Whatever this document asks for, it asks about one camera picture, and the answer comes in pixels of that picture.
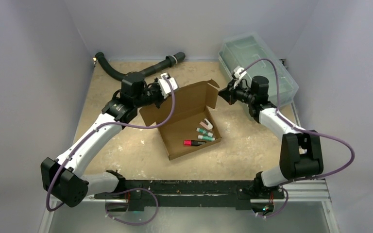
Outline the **pink white clip tool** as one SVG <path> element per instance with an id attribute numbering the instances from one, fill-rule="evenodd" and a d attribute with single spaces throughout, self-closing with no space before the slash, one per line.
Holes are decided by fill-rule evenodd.
<path id="1" fill-rule="evenodd" d="M 211 131 L 213 129 L 213 124 L 207 119 L 204 118 L 201 122 L 200 125 L 205 128 L 208 131 Z"/>

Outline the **brown cardboard box sheet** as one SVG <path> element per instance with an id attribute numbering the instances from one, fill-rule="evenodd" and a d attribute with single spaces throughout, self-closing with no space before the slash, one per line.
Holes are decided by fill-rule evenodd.
<path id="1" fill-rule="evenodd" d="M 222 136 L 209 109 L 215 109 L 219 85 L 214 80 L 200 81 L 175 92 L 175 109 L 169 121 L 158 128 L 169 160 L 219 143 Z M 208 120 L 213 125 L 210 132 L 214 141 L 203 140 L 204 144 L 193 146 L 200 140 L 197 128 L 205 129 L 200 123 Z"/>

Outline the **green white tube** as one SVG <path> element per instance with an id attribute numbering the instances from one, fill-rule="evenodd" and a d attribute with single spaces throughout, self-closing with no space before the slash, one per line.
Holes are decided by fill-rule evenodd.
<path id="1" fill-rule="evenodd" d="M 197 128 L 196 131 L 202 135 L 205 135 L 205 136 L 209 136 L 209 137 L 213 137 L 213 133 L 207 131 L 207 130 L 204 130 L 202 128 Z"/>
<path id="2" fill-rule="evenodd" d="M 204 140 L 204 141 L 215 141 L 216 140 L 214 137 L 207 136 L 207 135 L 198 135 L 198 139 Z"/>

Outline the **black red marker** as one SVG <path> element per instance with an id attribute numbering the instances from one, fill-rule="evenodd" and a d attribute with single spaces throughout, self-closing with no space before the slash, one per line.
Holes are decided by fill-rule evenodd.
<path id="1" fill-rule="evenodd" d="M 200 140 L 184 140 L 183 145 L 184 146 L 191 146 L 191 147 L 197 147 L 206 144 L 205 141 Z"/>

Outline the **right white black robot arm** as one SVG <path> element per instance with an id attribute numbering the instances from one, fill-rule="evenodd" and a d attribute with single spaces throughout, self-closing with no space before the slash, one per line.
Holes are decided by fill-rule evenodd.
<path id="1" fill-rule="evenodd" d="M 280 115 L 276 106 L 269 101 L 268 90 L 268 79 L 254 76 L 250 88 L 243 87 L 234 79 L 218 93 L 230 105 L 237 101 L 247 104 L 250 116 L 272 131 L 281 141 L 278 166 L 257 173 L 252 186 L 246 190 L 261 198 L 282 183 L 296 178 L 309 178 L 323 172 L 319 136 L 297 131 L 295 125 Z"/>

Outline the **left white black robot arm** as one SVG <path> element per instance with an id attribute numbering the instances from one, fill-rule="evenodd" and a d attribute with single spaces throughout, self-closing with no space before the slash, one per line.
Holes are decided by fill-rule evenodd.
<path id="1" fill-rule="evenodd" d="M 77 206 L 88 195 L 108 193 L 118 199 L 125 194 L 125 185 L 119 174 L 106 171 L 85 176 L 84 172 L 100 150 L 125 128 L 136 128 L 130 122 L 138 109 L 155 105 L 159 108 L 171 98 L 170 113 L 155 127 L 161 127 L 172 117 L 175 92 L 179 89 L 176 79 L 162 73 L 150 84 L 140 72 L 130 72 L 121 79 L 121 87 L 102 108 L 90 128 L 56 159 L 47 157 L 40 166 L 42 183 L 47 191 L 46 208 L 52 212 L 62 205 Z"/>

